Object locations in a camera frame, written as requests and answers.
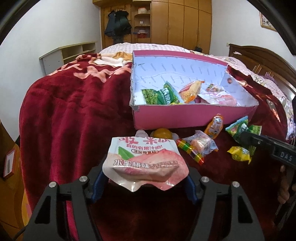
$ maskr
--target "blue gripper pad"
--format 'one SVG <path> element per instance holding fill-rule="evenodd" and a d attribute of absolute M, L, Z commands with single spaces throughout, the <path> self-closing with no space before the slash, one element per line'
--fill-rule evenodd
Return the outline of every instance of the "blue gripper pad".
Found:
<path fill-rule="evenodd" d="M 184 179 L 184 188 L 185 188 L 185 193 L 187 195 L 187 198 L 190 201 L 192 201 L 192 203 L 195 205 L 198 201 L 198 198 L 196 195 L 196 187 L 192 178 L 189 175 Z"/>
<path fill-rule="evenodd" d="M 93 195 L 91 196 L 91 201 L 95 203 L 97 200 L 99 200 L 104 192 L 104 188 L 108 182 L 109 178 L 106 177 L 106 175 L 103 173 L 103 171 L 100 172 L 98 175 L 96 181 L 94 182 L 93 186 Z"/>

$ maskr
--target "finger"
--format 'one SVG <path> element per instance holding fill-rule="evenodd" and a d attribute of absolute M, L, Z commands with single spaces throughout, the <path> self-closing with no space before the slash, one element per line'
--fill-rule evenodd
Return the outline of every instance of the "finger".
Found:
<path fill-rule="evenodd" d="M 284 165 L 281 166 L 280 172 L 284 172 L 286 170 L 286 167 Z"/>
<path fill-rule="evenodd" d="M 281 187 L 286 191 L 289 190 L 289 184 L 288 184 L 286 176 L 283 176 L 282 179 L 281 179 Z"/>
<path fill-rule="evenodd" d="M 285 204 L 285 203 L 286 203 L 286 200 L 283 199 L 281 196 L 278 196 L 278 201 L 279 201 L 281 204 Z"/>
<path fill-rule="evenodd" d="M 285 201 L 287 201 L 289 199 L 289 197 L 290 197 L 290 194 L 287 191 L 285 191 L 284 189 L 281 188 L 279 190 L 279 196 L 281 196 Z"/>

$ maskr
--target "red picture frame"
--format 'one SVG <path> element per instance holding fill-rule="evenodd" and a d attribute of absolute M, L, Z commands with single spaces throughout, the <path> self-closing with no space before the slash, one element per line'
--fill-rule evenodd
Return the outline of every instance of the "red picture frame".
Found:
<path fill-rule="evenodd" d="M 5 158 L 3 177 L 8 179 L 15 173 L 16 152 L 15 148 L 10 150 Z"/>

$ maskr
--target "yellow candy wrapper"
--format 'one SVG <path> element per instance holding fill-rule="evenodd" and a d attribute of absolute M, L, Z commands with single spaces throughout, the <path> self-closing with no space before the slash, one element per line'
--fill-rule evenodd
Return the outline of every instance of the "yellow candy wrapper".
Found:
<path fill-rule="evenodd" d="M 248 161 L 248 164 L 251 163 L 250 152 L 243 147 L 233 146 L 228 152 L 231 154 L 232 159 L 236 161 Z"/>

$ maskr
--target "human hand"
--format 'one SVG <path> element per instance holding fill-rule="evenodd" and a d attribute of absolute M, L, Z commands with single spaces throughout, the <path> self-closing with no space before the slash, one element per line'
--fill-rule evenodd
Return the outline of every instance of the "human hand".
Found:
<path fill-rule="evenodd" d="M 289 183 L 288 183 L 288 179 L 287 179 L 287 174 L 286 174 L 286 167 L 283 165 L 281 166 L 281 187 L 280 190 L 278 192 L 278 201 L 281 204 L 285 204 L 286 201 L 289 199 L 290 194 L 289 194 Z M 292 186 L 292 190 L 296 191 L 296 184 L 294 184 Z"/>

